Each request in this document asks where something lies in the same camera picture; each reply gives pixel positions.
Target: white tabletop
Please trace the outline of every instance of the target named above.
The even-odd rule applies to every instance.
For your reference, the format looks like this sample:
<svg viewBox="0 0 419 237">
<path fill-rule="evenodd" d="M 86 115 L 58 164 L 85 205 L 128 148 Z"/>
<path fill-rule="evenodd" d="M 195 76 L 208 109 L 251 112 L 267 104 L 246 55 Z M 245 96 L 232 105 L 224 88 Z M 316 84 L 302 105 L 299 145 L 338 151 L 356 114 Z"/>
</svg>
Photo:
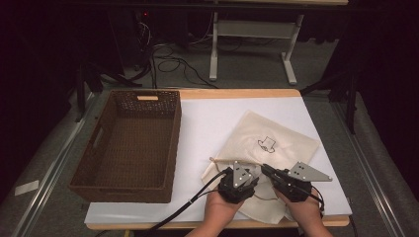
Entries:
<svg viewBox="0 0 419 237">
<path fill-rule="evenodd" d="M 246 111 L 320 140 L 302 97 L 182 99 L 182 120 L 175 180 L 170 203 L 92 202 L 85 223 L 89 228 L 126 228 L 160 222 L 192 198 L 204 185 L 201 175 Z M 331 176 L 332 182 L 313 183 L 323 194 L 326 216 L 348 216 L 345 198 L 324 146 L 320 144 L 310 166 Z M 201 197 L 173 222 L 201 221 L 206 198 Z M 248 217 L 237 213 L 235 220 Z"/>
</svg>

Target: human hand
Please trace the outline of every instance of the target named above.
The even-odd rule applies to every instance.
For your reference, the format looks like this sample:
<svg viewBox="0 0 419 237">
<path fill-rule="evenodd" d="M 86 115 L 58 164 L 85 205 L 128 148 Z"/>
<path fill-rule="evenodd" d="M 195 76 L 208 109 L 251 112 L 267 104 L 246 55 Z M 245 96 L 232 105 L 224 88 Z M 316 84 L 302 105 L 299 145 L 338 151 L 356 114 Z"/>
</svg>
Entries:
<svg viewBox="0 0 419 237">
<path fill-rule="evenodd" d="M 308 197 L 306 201 L 292 202 L 281 192 L 274 189 L 278 198 L 282 199 L 289 208 L 293 219 L 298 226 L 304 231 L 306 237 L 329 237 L 332 234 L 323 225 L 320 216 L 319 203 L 313 197 Z M 318 197 L 318 192 L 312 189 L 311 193 Z"/>
<path fill-rule="evenodd" d="M 239 204 L 226 202 L 218 192 L 207 195 L 204 221 L 187 236 L 215 237 L 231 222 L 235 213 L 244 201 Z"/>
</svg>

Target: gray carpet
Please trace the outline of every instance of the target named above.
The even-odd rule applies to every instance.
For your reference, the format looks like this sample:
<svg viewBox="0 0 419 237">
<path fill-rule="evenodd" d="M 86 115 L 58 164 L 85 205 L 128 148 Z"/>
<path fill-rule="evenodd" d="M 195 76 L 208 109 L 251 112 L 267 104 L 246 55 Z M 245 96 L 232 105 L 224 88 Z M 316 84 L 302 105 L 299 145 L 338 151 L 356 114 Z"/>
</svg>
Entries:
<svg viewBox="0 0 419 237">
<path fill-rule="evenodd" d="M 261 42 L 257 40 L 251 42 L 234 51 L 230 50 L 236 47 L 235 44 L 226 42 L 221 44 L 224 51 L 219 54 L 218 80 L 212 83 L 213 85 L 218 88 L 305 88 L 321 77 L 335 46 L 335 43 L 317 45 L 312 41 L 299 42 L 292 57 L 298 85 L 291 87 L 279 60 L 278 47 L 284 47 L 286 44 L 283 41 L 266 45 L 254 45 L 254 42 Z M 172 56 L 184 58 L 197 69 L 202 78 L 208 79 L 210 49 L 205 44 L 200 44 L 200 48 L 183 49 L 175 46 L 172 48 L 174 48 Z M 168 48 L 163 48 L 156 52 L 156 56 L 168 55 L 168 52 L 170 52 Z M 156 58 L 156 65 L 161 62 L 161 59 Z M 207 88 L 191 83 L 191 81 L 202 83 L 195 71 L 187 69 L 184 72 L 183 65 L 178 68 L 177 66 L 175 61 L 160 64 L 160 69 L 167 72 L 157 72 L 159 88 Z M 128 69 L 126 74 L 132 75 L 134 72 Z M 149 75 L 140 82 L 145 88 L 151 87 Z M 95 117 L 100 114 L 109 89 L 116 87 L 121 86 L 106 84 L 107 89 L 102 94 L 95 95 L 97 100 L 91 100 L 95 103 L 90 107 L 91 111 L 87 113 L 85 123 L 70 149 L 66 154 L 59 154 L 61 147 L 77 126 L 74 122 L 77 110 L 73 97 L 72 110 L 43 142 L 39 152 L 16 183 L 16 186 L 19 186 L 34 180 L 42 181 L 56 158 L 60 156 L 65 158 L 66 162 L 62 171 L 58 172 L 59 176 L 56 177 L 52 192 L 45 197 L 46 203 L 40 208 L 42 211 L 39 215 L 29 213 L 29 216 L 34 218 L 33 225 L 29 225 L 27 231 L 30 233 L 29 236 L 95 236 L 98 233 L 88 229 L 83 223 L 88 202 L 72 193 L 67 186 L 92 132 Z M 304 101 L 344 192 L 351 201 L 353 219 L 359 236 L 419 236 L 418 227 L 414 223 L 419 219 L 418 203 L 380 142 L 361 98 L 359 97 L 357 101 L 358 109 L 355 116 L 357 134 L 351 135 L 348 134 L 340 115 L 340 108 L 344 105 L 330 104 L 326 94 L 327 91 L 316 92 L 304 97 Z M 360 159 L 360 153 L 366 159 Z M 369 167 L 376 182 L 371 182 Z M 11 236 L 15 229 L 20 227 L 22 216 L 26 215 L 25 212 L 31 206 L 35 194 L 33 191 L 15 197 L 14 191 L 11 191 L 0 206 L 0 236 Z M 385 213 L 382 212 L 383 208 L 379 207 L 382 198 L 391 206 L 391 210 L 386 209 Z M 333 227 L 330 230 L 335 236 L 354 236 L 352 224 L 346 227 Z M 259 231 L 258 235 L 279 236 L 280 234 Z M 182 234 L 166 232 L 160 236 Z M 111 231 L 104 236 L 124 236 L 124 232 Z"/>
</svg>

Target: white cloth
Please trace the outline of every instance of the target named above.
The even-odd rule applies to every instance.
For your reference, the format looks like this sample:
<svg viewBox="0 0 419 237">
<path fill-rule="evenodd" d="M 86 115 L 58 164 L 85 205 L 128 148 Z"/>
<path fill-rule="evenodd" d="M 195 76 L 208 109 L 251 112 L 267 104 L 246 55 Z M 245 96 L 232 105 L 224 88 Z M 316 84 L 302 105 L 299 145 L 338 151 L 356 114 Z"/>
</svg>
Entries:
<svg viewBox="0 0 419 237">
<path fill-rule="evenodd" d="M 248 111 L 213 158 L 202 180 L 206 184 L 220 171 L 238 161 L 244 169 L 249 169 L 253 177 L 259 177 L 255 195 L 247 199 L 239 211 L 252 219 L 277 224 L 284 217 L 286 206 L 277 199 L 260 165 L 265 163 L 284 170 L 292 168 L 297 161 L 308 163 L 319 144 L 318 140 Z M 209 188 L 214 189 L 220 179 Z"/>
</svg>

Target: wicker basket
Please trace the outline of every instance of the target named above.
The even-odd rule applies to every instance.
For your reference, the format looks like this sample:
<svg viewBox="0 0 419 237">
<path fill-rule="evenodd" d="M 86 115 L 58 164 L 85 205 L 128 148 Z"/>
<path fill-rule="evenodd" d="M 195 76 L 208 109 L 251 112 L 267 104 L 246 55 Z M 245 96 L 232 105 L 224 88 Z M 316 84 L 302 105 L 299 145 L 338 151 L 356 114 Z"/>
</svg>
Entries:
<svg viewBox="0 0 419 237">
<path fill-rule="evenodd" d="M 170 202 L 178 91 L 112 91 L 69 189 L 88 201 Z"/>
</svg>

